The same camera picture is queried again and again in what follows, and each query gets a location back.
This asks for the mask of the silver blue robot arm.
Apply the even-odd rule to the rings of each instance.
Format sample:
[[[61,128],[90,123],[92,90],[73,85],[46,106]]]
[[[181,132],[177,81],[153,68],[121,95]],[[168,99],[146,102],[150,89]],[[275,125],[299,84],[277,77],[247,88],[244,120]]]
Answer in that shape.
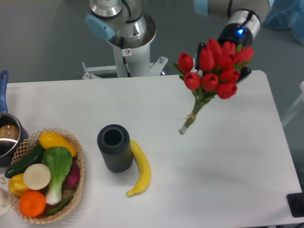
[[[115,66],[85,68],[84,79],[116,73],[121,77],[163,75],[168,62],[160,57],[150,62],[150,43],[156,35],[152,17],[143,12],[141,0],[91,0],[87,27],[113,48]],[[218,42],[250,46],[257,36],[274,2],[272,0],[195,0],[198,14],[217,15],[228,19]]]

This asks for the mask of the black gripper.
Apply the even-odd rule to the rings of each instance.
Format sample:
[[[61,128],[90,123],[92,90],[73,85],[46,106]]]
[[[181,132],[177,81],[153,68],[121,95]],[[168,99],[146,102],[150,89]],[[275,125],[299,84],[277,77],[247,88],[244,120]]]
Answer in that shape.
[[[253,42],[253,35],[252,32],[246,28],[242,27],[238,23],[228,24],[224,27],[223,31],[221,32],[219,38],[217,39],[220,45],[223,45],[227,41],[231,41],[235,45],[241,44],[243,47],[251,46]],[[206,47],[206,44],[200,42],[197,46],[195,58],[194,58],[194,69],[196,71],[200,70],[200,53],[202,49]],[[236,84],[243,81],[251,74],[252,70],[249,67],[243,67],[240,70],[239,79]]]

